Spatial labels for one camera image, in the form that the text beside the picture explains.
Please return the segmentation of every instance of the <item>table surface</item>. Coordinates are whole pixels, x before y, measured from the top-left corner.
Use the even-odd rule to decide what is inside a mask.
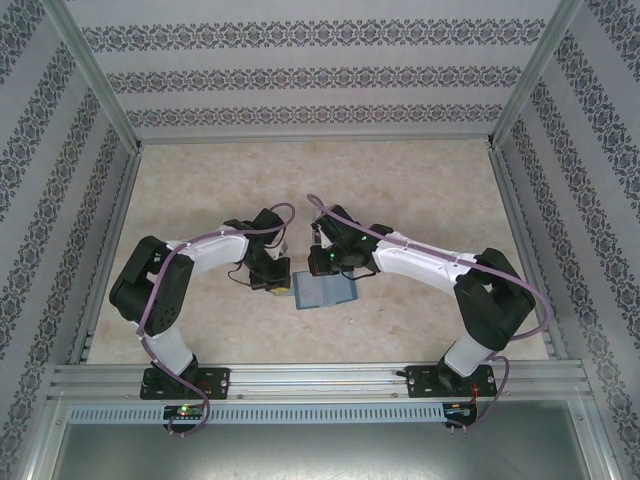
[[[153,146],[144,151],[107,293],[142,237],[191,238],[281,201],[298,211],[286,235],[292,272],[307,270],[310,192],[363,224],[430,245],[497,248],[521,274],[483,140]],[[359,281],[355,302],[296,310],[293,297],[254,292],[230,281],[228,270],[194,278],[178,320],[200,363],[431,361],[464,328],[452,297],[397,275]],[[521,331],[535,325],[532,314]],[[547,358],[540,336],[509,345],[507,354]],[[148,362],[134,327],[106,296],[88,362]]]

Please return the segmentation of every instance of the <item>wall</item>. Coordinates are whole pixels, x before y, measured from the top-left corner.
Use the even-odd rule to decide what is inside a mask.
[[[585,2],[503,145],[569,353],[640,477],[640,2]]]
[[[0,479],[66,363],[129,162],[35,0],[0,4]]]
[[[143,140],[489,134],[558,0],[76,0]]]

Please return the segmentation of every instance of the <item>black cable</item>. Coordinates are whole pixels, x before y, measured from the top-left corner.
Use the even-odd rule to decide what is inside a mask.
[[[265,250],[273,250],[274,248],[278,248],[280,245],[282,245],[282,242],[284,241],[284,234],[287,233],[287,227],[284,227],[282,229],[282,235],[280,236],[280,241],[278,243],[276,243],[273,247],[264,247]]]
[[[249,288],[251,288],[251,285],[250,285],[250,284],[245,283],[245,282],[241,282],[240,280],[236,280],[235,278],[233,278],[233,277],[231,276],[231,274],[232,274],[232,273],[237,272],[237,271],[238,271],[238,270],[240,270],[241,268],[242,268],[242,262],[238,263],[238,268],[236,268],[235,270],[229,270],[229,271],[227,272],[227,277],[229,277],[229,279],[230,279],[230,280],[233,280],[234,282],[239,283],[240,285],[244,285],[245,287],[249,287]]]
[[[365,275],[360,275],[359,277],[351,278],[350,276],[345,274],[342,270],[340,270],[340,275],[342,275],[344,278],[346,278],[347,280],[349,280],[351,282],[355,282],[355,281],[360,280],[361,278],[373,277],[375,275],[375,272],[371,272],[371,273],[367,273]]]

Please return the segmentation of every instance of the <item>black mounting plate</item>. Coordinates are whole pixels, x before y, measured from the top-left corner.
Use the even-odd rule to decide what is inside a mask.
[[[229,392],[228,368],[198,367],[196,381],[193,385],[202,390],[209,400],[226,400]],[[142,400],[199,400],[200,396],[193,390],[184,393],[182,385],[175,387],[167,382],[167,376],[157,368],[147,368],[140,386]]]
[[[398,372],[398,374],[407,379],[409,398],[471,398],[474,385],[478,388],[478,397],[494,397],[497,392],[493,368],[490,365],[480,365],[453,392],[439,382],[436,365],[409,365],[404,372]]]

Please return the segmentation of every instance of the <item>robotic arm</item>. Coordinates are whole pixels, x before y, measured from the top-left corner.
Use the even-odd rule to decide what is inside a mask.
[[[278,227],[281,232],[238,234]],[[214,233],[187,244],[170,261],[141,338],[158,362],[189,383],[195,382],[198,361],[185,345],[176,320],[192,277],[219,265],[242,263],[249,269],[254,290],[275,293],[289,289],[291,283],[290,259],[283,256],[287,249],[284,222],[272,210],[263,209],[253,221],[229,220],[217,232],[217,236]],[[154,287],[153,276],[169,253],[182,244],[152,236],[138,243],[109,294],[109,301],[126,320],[140,323]]]
[[[353,222],[340,205],[329,210]],[[373,275],[404,275],[456,298],[465,332],[438,364],[438,380],[449,391],[457,390],[492,352],[503,350],[535,307],[533,296],[524,288],[458,263],[479,264],[519,278],[498,250],[487,248],[480,255],[450,252],[375,224],[370,230],[382,236],[381,240],[327,213],[322,213],[312,228],[320,240],[309,255],[313,275],[335,275],[363,267]]]

